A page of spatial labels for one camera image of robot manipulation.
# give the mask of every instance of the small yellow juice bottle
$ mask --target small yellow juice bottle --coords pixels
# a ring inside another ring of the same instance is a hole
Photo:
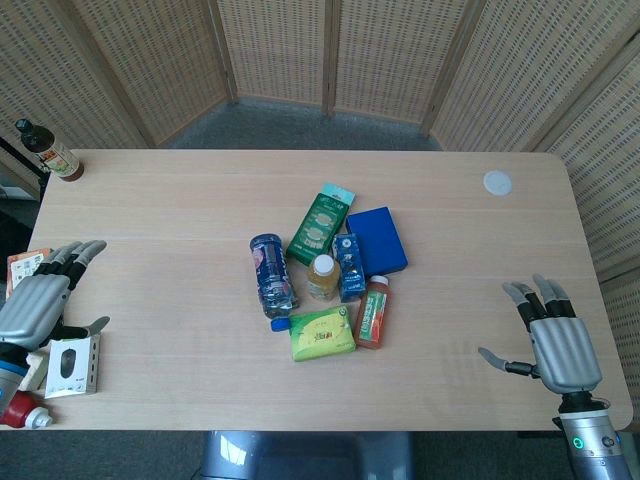
[[[318,300],[331,300],[340,279],[340,265],[329,255],[318,255],[307,270],[309,293]]]

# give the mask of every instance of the white round sticker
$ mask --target white round sticker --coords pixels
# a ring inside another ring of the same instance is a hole
[[[511,177],[500,170],[491,170],[484,176],[484,188],[493,195],[504,196],[511,193]]]

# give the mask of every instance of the brown glass bottle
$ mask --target brown glass bottle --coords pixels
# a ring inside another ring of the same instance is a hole
[[[71,150],[65,147],[51,131],[41,125],[33,125],[23,118],[16,122],[24,147],[35,153],[49,170],[65,182],[73,182],[84,173],[84,165]]]

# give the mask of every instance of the blue bottle cap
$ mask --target blue bottle cap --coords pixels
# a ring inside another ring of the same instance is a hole
[[[289,320],[289,317],[276,317],[271,320],[272,332],[283,332],[285,330],[289,330],[290,328],[291,320]]]

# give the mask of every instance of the yellow snack package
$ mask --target yellow snack package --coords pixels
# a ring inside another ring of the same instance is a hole
[[[345,305],[322,312],[292,315],[289,319],[291,353],[296,362],[356,349]]]

